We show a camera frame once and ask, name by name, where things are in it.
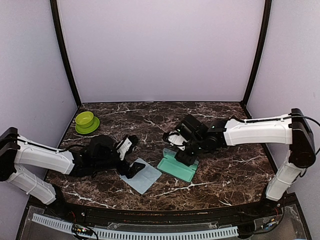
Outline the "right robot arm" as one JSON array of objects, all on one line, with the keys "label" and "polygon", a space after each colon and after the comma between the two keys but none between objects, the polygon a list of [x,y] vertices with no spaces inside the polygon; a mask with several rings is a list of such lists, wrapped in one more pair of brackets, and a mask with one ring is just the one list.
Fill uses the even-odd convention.
[{"label": "right robot arm", "polygon": [[276,175],[268,183],[265,198],[255,205],[255,213],[266,217],[301,173],[316,162],[318,150],[308,124],[310,118],[298,108],[269,118],[215,120],[210,126],[186,115],[164,138],[177,147],[176,160],[190,166],[196,156],[242,144],[284,144],[289,151]]}]

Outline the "green bowl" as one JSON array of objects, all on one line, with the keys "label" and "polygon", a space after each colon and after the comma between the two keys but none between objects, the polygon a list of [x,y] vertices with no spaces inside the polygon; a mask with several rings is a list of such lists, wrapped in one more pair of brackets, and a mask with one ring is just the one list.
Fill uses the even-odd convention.
[{"label": "green bowl", "polygon": [[100,120],[91,111],[81,112],[75,117],[75,130],[79,134],[90,134],[99,126]]}]

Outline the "left black frame post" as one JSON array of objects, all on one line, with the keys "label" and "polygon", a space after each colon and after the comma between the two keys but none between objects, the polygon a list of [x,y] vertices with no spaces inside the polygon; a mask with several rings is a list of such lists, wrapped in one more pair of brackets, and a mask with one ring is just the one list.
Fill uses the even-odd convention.
[{"label": "left black frame post", "polygon": [[58,1],[57,0],[50,0],[49,2],[50,2],[51,15],[52,15],[52,20],[53,20],[55,35],[56,35],[63,67],[64,67],[64,70],[66,73],[67,81],[68,81],[73,99],[75,101],[76,106],[79,108],[82,105],[82,101],[81,101],[80,94],[79,94],[77,86],[76,86],[76,81],[73,76],[71,64],[69,61],[69,56],[67,53],[62,24],[61,24],[61,20],[60,20]]}]

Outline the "black frame post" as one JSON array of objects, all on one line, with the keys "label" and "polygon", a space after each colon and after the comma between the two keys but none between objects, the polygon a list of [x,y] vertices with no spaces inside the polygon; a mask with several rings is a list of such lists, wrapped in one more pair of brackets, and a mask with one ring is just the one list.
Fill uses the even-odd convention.
[{"label": "black frame post", "polygon": [[267,32],[268,32],[268,26],[269,26],[269,21],[270,21],[270,15],[271,15],[271,9],[272,9],[272,0],[265,0],[264,1],[264,8],[263,8],[263,14],[262,14],[262,20],[261,20],[261,26],[260,26],[260,31],[259,31],[259,36],[258,36],[258,42],[256,46],[256,51],[252,63],[252,68],[250,71],[250,75],[248,78],[247,86],[244,92],[244,96],[242,98],[242,101],[240,104],[243,106],[243,108],[247,108],[255,80],[258,74],[260,62],[262,59],[263,55],[263,50],[265,46],[265,41],[267,37]]},{"label": "black frame post", "polygon": [[79,94],[77,86],[76,86],[76,81],[73,76],[71,64],[69,61],[69,56],[67,53],[62,24],[61,24],[61,20],[60,20],[58,1],[57,0],[50,0],[49,2],[50,2],[51,15],[52,15],[52,20],[53,20],[55,35],[56,35],[63,67],[64,67],[64,70],[66,73],[67,81],[68,81],[73,99],[75,101],[76,106],[79,108],[82,105],[82,101],[81,101],[80,94]]}]

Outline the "black front rail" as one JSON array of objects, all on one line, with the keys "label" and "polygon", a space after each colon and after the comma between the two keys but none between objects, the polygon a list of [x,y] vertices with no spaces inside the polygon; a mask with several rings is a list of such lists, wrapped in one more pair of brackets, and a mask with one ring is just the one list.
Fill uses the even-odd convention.
[{"label": "black front rail", "polygon": [[66,220],[76,220],[77,223],[90,226],[106,226],[112,222],[137,225],[183,225],[207,222],[244,225],[259,218],[279,217],[283,213],[283,203],[280,202],[274,206],[270,204],[263,206],[261,202],[253,202],[229,207],[182,211],[119,210],[74,203],[66,205],[72,211],[65,217]]}]

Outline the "blue cleaning cloth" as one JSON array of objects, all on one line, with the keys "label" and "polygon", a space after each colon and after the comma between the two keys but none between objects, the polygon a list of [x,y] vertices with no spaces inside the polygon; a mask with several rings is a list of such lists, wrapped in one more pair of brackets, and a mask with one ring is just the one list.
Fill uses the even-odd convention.
[{"label": "blue cleaning cloth", "polygon": [[125,175],[120,175],[119,177],[139,194],[143,195],[160,178],[162,173],[141,158],[138,158],[130,166],[136,166],[137,164],[140,164],[139,166],[143,165],[143,168],[132,178],[127,178]]}]

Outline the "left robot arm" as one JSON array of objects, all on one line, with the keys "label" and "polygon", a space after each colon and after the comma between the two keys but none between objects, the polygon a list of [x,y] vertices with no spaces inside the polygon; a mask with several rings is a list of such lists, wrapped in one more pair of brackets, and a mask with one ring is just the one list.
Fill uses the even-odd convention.
[{"label": "left robot arm", "polygon": [[24,165],[76,178],[93,177],[115,169],[121,176],[131,179],[146,166],[140,162],[130,164],[125,159],[138,142],[136,135],[126,135],[118,143],[108,135],[97,135],[88,145],[74,144],[58,149],[30,141],[19,135],[17,128],[10,127],[0,136],[0,180],[17,186],[45,205],[51,204],[51,210],[58,217],[67,218],[71,208],[62,200],[59,188],[44,182]]}]

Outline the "right black frame post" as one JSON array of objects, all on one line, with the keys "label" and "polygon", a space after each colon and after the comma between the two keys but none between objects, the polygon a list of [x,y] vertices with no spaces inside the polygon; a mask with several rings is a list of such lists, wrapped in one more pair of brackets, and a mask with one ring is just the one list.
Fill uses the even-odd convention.
[{"label": "right black frame post", "polygon": [[242,98],[242,101],[240,104],[243,106],[243,108],[247,108],[255,80],[258,74],[260,62],[262,59],[263,55],[263,50],[265,46],[265,41],[267,37],[267,32],[268,32],[268,26],[269,26],[269,21],[270,21],[270,15],[271,15],[271,9],[272,9],[272,0],[265,0],[264,1],[264,8],[263,8],[263,14],[262,14],[262,20],[261,20],[261,26],[260,26],[260,31],[259,31],[259,36],[258,36],[258,42],[256,46],[256,51],[252,63],[252,68],[250,71],[250,75],[248,78],[247,86],[244,92],[244,96]]}]

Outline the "dark grey glasses case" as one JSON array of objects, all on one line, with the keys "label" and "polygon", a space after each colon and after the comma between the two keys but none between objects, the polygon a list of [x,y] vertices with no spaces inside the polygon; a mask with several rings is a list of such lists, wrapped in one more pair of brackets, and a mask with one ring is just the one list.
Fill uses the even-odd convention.
[{"label": "dark grey glasses case", "polygon": [[175,159],[175,151],[164,148],[162,153],[163,158],[157,165],[157,169],[176,179],[191,183],[197,172],[199,161],[196,159],[193,165],[186,166]]}]

